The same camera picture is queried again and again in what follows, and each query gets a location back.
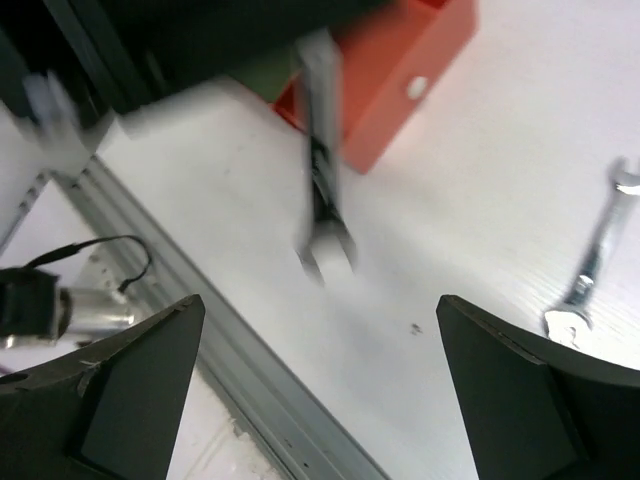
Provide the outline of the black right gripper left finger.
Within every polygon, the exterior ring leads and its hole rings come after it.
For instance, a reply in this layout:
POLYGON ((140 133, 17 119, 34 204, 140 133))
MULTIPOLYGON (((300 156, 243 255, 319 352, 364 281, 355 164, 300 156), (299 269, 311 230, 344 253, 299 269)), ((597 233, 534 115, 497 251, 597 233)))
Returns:
POLYGON ((164 479, 205 319, 187 296, 1 379, 4 479, 164 479))

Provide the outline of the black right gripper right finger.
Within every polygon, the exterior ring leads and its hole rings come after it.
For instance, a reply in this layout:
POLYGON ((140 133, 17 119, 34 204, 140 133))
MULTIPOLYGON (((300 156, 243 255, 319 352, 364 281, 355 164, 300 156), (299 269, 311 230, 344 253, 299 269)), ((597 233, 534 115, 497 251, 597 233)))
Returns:
POLYGON ((455 295, 436 315, 479 478, 638 478, 638 371, 455 295))

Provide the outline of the red drawer box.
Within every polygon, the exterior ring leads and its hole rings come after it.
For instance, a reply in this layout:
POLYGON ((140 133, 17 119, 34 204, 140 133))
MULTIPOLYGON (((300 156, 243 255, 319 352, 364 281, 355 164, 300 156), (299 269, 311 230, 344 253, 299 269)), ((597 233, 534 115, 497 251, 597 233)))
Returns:
POLYGON ((310 67, 273 103, 312 122, 354 171, 369 172, 477 27, 472 0, 395 1, 331 28, 305 50, 310 67))

